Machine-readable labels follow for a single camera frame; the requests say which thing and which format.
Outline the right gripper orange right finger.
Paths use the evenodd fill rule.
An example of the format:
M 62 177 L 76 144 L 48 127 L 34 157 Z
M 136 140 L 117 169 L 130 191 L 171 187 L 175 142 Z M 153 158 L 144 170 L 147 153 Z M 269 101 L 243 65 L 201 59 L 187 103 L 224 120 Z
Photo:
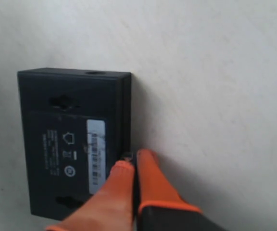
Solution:
M 202 210 L 185 202 L 160 170 L 155 152 L 141 149 L 137 153 L 140 189 L 139 231 L 223 231 Z

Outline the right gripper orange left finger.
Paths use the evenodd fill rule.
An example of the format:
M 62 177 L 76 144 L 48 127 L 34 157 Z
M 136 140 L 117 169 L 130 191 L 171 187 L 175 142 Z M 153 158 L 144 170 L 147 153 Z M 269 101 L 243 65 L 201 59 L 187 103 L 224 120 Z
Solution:
M 98 192 L 48 231 L 131 231 L 133 229 L 134 166 L 120 160 Z

